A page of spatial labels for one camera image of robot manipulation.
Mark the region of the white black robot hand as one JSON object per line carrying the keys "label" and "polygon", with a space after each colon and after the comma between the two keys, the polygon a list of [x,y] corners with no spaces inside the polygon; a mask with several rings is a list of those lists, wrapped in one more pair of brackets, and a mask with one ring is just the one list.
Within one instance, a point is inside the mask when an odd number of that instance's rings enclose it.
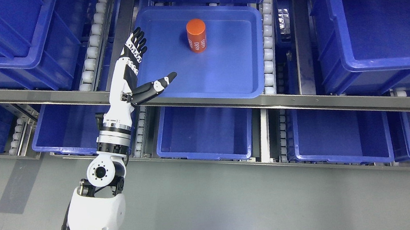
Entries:
{"label": "white black robot hand", "polygon": [[137,86],[138,72],[145,52],[144,31],[137,27],[126,40],[117,59],[110,85],[109,111],[103,115],[101,128],[125,128],[131,126],[136,106],[160,95],[175,79],[175,71],[156,81]]}

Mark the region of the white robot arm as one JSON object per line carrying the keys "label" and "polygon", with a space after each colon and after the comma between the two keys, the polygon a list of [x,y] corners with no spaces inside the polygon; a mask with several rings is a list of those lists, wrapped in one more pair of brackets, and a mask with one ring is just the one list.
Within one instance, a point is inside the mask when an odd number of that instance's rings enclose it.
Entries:
{"label": "white robot arm", "polygon": [[61,230],[119,230],[125,218],[122,191],[131,141],[133,108],[97,115],[97,153],[72,193]]}

